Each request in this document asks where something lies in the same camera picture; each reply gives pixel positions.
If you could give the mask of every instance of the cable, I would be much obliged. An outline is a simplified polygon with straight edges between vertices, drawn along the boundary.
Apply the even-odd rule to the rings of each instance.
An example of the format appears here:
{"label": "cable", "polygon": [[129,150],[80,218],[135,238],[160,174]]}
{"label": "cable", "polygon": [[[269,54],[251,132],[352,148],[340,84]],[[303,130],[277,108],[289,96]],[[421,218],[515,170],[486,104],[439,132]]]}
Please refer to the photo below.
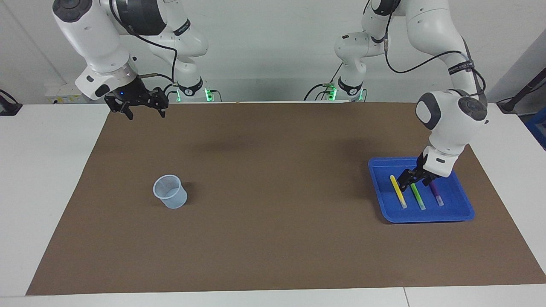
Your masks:
{"label": "cable", "polygon": [[320,93],[318,93],[318,94],[317,94],[317,96],[316,96],[316,97],[314,98],[314,99],[315,99],[315,101],[317,101],[317,100],[318,100],[318,96],[320,96],[321,94],[322,94],[322,98],[321,98],[321,100],[323,100],[323,98],[324,98],[324,95],[325,95],[325,94],[328,94],[328,91],[324,91],[324,92],[320,92]]}
{"label": "cable", "polygon": [[177,94],[177,95],[178,95],[178,91],[170,91],[170,92],[167,94],[167,97],[169,97],[170,94]]}
{"label": "cable", "polygon": [[410,69],[406,69],[406,70],[403,70],[403,71],[400,72],[400,71],[394,69],[394,68],[390,65],[390,63],[389,63],[389,57],[387,56],[387,53],[388,53],[388,52],[386,51],[386,52],[385,52],[385,60],[386,60],[386,62],[387,62],[387,65],[389,66],[390,70],[394,71],[394,72],[397,73],[397,74],[409,73],[409,72],[411,72],[411,71],[413,71],[413,70],[415,70],[415,69],[417,69],[417,68],[419,68],[419,67],[421,67],[421,66],[423,66],[423,65],[425,65],[425,64],[427,64],[427,63],[429,63],[430,61],[435,60],[435,59],[437,59],[437,58],[439,58],[439,57],[441,57],[441,56],[444,56],[444,55],[446,55],[446,54],[461,54],[461,55],[462,55],[462,52],[461,52],[461,51],[457,51],[457,50],[451,50],[451,51],[442,52],[441,54],[436,55],[436,56],[434,56],[434,57],[432,57],[432,58],[426,60],[425,62],[423,62],[423,63],[421,63],[421,64],[419,64],[419,65],[417,65],[417,66],[415,66],[415,67],[412,67],[412,68],[410,68]]}
{"label": "cable", "polygon": [[224,102],[224,100],[222,99],[222,93],[220,93],[219,90],[210,90],[211,93],[218,93],[218,95],[220,96],[220,102]]}
{"label": "cable", "polygon": [[178,58],[178,50],[174,49],[174,48],[171,48],[171,47],[167,47],[167,46],[163,46],[163,45],[159,45],[157,43],[154,43],[150,40],[147,40],[145,38],[143,38],[142,36],[136,34],[129,26],[126,26],[122,21],[121,19],[116,15],[116,13],[114,12],[114,0],[109,0],[109,4],[110,4],[110,12],[112,13],[112,16],[116,19],[116,21],[120,24],[120,26],[122,26],[126,31],[127,33],[131,34],[132,36],[144,41],[144,42],[147,42],[148,44],[151,44],[151,45],[154,45],[156,47],[159,47],[159,48],[163,48],[163,49],[167,49],[167,50],[171,50],[171,51],[174,51],[174,59],[173,59],[173,67],[171,69],[171,80],[175,80],[174,78],[174,70],[175,70],[175,66],[176,66],[176,59]]}
{"label": "cable", "polygon": [[15,100],[15,98],[13,98],[12,95],[10,95],[8,92],[6,92],[5,90],[0,90],[0,92],[6,96],[8,96],[9,99],[13,100],[16,104],[19,104],[19,102],[17,102],[17,100]]}
{"label": "cable", "polygon": [[[390,22],[392,20],[392,17],[393,17],[393,14],[394,14],[394,10],[395,10],[395,2],[393,2],[393,9],[389,15],[389,20],[387,21],[387,27],[385,28],[385,36],[384,36],[384,39],[387,40],[387,43],[385,44],[386,48],[385,48],[385,61],[387,62],[387,66],[390,68],[390,70],[394,71],[395,73],[397,74],[405,74],[405,73],[409,73],[441,56],[444,56],[444,55],[448,55],[448,54],[460,54],[461,56],[465,57],[466,60],[469,60],[461,51],[459,50],[449,50],[449,51],[445,51],[445,52],[442,52],[441,54],[438,54],[438,55],[435,55],[433,57],[431,57],[430,59],[424,61],[423,63],[417,65],[417,66],[414,66],[410,69],[406,69],[406,70],[403,70],[403,71],[398,71],[396,69],[393,68],[393,66],[390,64],[389,62],[389,56],[388,56],[388,53],[389,53],[389,48],[388,48],[388,38],[389,38],[389,26],[390,26]],[[480,96],[481,94],[483,94],[485,92],[485,89],[487,87],[486,85],[486,82],[485,82],[485,78],[483,78],[483,76],[479,73],[479,71],[477,71],[475,68],[472,68],[472,71],[481,79],[482,81],[482,84],[483,84],[483,87],[480,87],[480,85],[478,84],[477,87],[478,87],[478,92],[476,92],[475,94],[472,94],[472,95],[468,95],[469,97],[472,97],[472,96]]]}
{"label": "cable", "polygon": [[146,79],[146,78],[153,78],[153,77],[157,77],[157,76],[161,77],[161,78],[165,78],[165,79],[169,80],[171,83],[173,83],[173,80],[171,78],[167,77],[164,74],[158,74],[158,73],[141,75],[140,78],[141,79]]}
{"label": "cable", "polygon": [[305,95],[305,98],[304,98],[304,101],[307,100],[307,98],[309,97],[309,95],[317,88],[321,87],[321,86],[324,86],[324,84],[317,84],[315,85],[314,87],[312,87],[308,92],[307,92],[307,95]]}
{"label": "cable", "polygon": [[366,99],[368,98],[368,90],[365,88],[363,91],[366,91],[366,96],[364,96],[364,102],[366,102]]}
{"label": "cable", "polygon": [[163,93],[167,93],[167,90],[168,90],[171,86],[174,86],[174,85],[173,85],[173,84],[167,85],[167,86],[163,89]]}
{"label": "cable", "polygon": [[341,62],[340,66],[337,68],[336,72],[332,76],[332,79],[330,79],[330,83],[334,82],[334,79],[337,76],[337,73],[340,72],[341,66],[343,66],[343,62]]}
{"label": "cable", "polygon": [[[526,96],[529,95],[530,93],[533,93],[533,92],[536,92],[536,91],[540,90],[541,87],[543,87],[545,84],[546,84],[546,82],[544,82],[544,83],[541,84],[539,87],[537,87],[537,88],[535,88],[534,90],[532,90],[532,91],[530,91],[529,93],[527,93]],[[515,98],[515,96],[509,97],[509,98],[505,98],[505,99],[503,99],[503,100],[499,100],[499,101],[497,101],[496,103],[503,102],[503,101],[507,101],[507,100],[510,100],[510,99],[513,99],[513,98]]]}
{"label": "cable", "polygon": [[[389,26],[390,26],[390,22],[391,22],[391,20],[392,20],[392,18],[393,18],[395,6],[396,6],[396,2],[393,2],[393,9],[392,9],[392,11],[390,12],[389,20],[387,21],[387,27],[385,28],[385,36],[384,36],[384,39],[386,39],[386,40],[389,39]],[[415,70],[415,69],[417,69],[417,68],[419,68],[419,67],[421,67],[421,66],[423,66],[423,65],[425,65],[425,64],[427,64],[427,63],[429,63],[430,61],[435,60],[435,59],[437,59],[437,58],[439,58],[439,57],[441,57],[441,56],[447,55],[447,54],[461,54],[461,55],[462,55],[462,52],[459,51],[459,50],[450,50],[450,51],[442,52],[441,54],[436,55],[436,56],[433,56],[433,57],[431,57],[430,59],[424,61],[423,63],[421,63],[421,64],[419,64],[419,65],[417,65],[417,66],[415,66],[415,67],[412,67],[412,68],[410,68],[410,69],[406,69],[406,70],[403,70],[403,71],[400,72],[400,71],[394,69],[394,68],[390,65],[389,57],[388,57],[388,53],[389,53],[388,51],[389,51],[389,50],[388,50],[388,47],[385,48],[385,60],[386,60],[386,62],[387,62],[387,65],[389,66],[390,70],[394,71],[394,72],[397,73],[397,74],[409,73],[409,72],[411,72],[412,70]]]}
{"label": "cable", "polygon": [[366,9],[368,8],[368,5],[370,4],[370,1],[371,0],[368,0],[368,2],[366,3],[366,6],[364,6],[364,12],[362,13],[362,15],[366,14]]}
{"label": "cable", "polygon": [[483,78],[482,74],[479,73],[479,71],[477,71],[475,68],[472,68],[472,71],[482,80],[483,87],[480,90],[478,90],[477,93],[472,94],[472,95],[468,95],[468,96],[469,97],[480,96],[481,94],[483,94],[485,92],[485,88],[487,87],[487,84],[485,83],[485,79]]}

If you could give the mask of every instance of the purple marker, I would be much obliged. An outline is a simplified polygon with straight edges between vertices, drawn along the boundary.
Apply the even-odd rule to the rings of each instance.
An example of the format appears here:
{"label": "purple marker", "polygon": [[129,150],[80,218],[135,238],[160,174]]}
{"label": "purple marker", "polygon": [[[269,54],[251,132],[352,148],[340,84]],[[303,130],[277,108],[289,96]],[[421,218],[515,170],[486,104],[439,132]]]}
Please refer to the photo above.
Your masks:
{"label": "purple marker", "polygon": [[443,206],[442,197],[440,196],[440,193],[438,193],[438,188],[436,187],[436,184],[434,184],[434,182],[430,182],[430,190],[432,190],[432,195],[436,197],[438,205]]}

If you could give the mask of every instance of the blue container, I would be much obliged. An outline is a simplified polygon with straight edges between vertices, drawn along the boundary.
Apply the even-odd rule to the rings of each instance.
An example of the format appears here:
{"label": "blue container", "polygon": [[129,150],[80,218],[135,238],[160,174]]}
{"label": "blue container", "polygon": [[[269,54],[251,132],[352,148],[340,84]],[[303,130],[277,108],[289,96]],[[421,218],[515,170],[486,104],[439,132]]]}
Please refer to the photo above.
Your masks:
{"label": "blue container", "polygon": [[546,108],[538,112],[525,126],[535,139],[546,149]]}
{"label": "blue container", "polygon": [[416,157],[405,157],[373,158],[368,163],[377,200],[387,221],[392,223],[459,222],[474,218],[474,209],[455,172],[452,172],[451,176],[447,178],[439,178],[434,181],[444,206],[438,205],[430,187],[419,182],[416,186],[425,203],[426,210],[419,208],[410,188],[403,193],[408,205],[408,208],[403,209],[393,184],[390,182],[390,176],[394,175],[398,178],[406,168],[414,169],[416,162]]}

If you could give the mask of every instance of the marker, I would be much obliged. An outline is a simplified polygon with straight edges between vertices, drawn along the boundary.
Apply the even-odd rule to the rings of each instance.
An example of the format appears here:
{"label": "marker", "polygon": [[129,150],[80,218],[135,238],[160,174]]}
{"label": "marker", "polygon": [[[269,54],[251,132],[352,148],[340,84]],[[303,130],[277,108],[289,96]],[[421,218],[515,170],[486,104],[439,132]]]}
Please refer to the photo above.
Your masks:
{"label": "marker", "polygon": [[440,193],[438,193],[438,188],[436,188],[436,184],[434,184],[434,182],[430,183],[430,190],[432,191],[432,195],[436,197],[436,201],[438,202],[438,205],[443,206],[444,203],[443,203],[442,197],[440,196]]}
{"label": "marker", "polygon": [[398,200],[402,204],[402,209],[408,208],[406,200],[404,199],[404,195],[402,195],[402,191],[400,191],[398,182],[396,182],[396,178],[393,175],[390,176],[390,182],[392,182],[394,191],[396,191],[396,195],[398,195]]}
{"label": "marker", "polygon": [[419,194],[419,191],[417,190],[417,186],[415,184],[411,184],[411,190],[413,191],[413,195],[415,195],[415,198],[417,199],[417,203],[419,204],[419,208],[421,208],[421,210],[426,210],[425,203],[423,203],[423,199],[421,198],[421,194]]}

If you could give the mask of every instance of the yellow marker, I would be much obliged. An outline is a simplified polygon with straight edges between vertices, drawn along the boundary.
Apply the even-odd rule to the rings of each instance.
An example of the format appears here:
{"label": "yellow marker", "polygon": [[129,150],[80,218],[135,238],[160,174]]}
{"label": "yellow marker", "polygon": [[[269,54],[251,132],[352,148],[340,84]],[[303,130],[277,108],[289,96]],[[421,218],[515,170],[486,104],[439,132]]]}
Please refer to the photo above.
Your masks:
{"label": "yellow marker", "polygon": [[394,191],[396,191],[396,195],[398,195],[398,200],[400,200],[400,203],[402,204],[402,209],[408,208],[406,200],[404,199],[404,195],[402,195],[402,191],[400,191],[398,182],[396,182],[396,178],[393,175],[390,176],[390,182],[393,183]]}

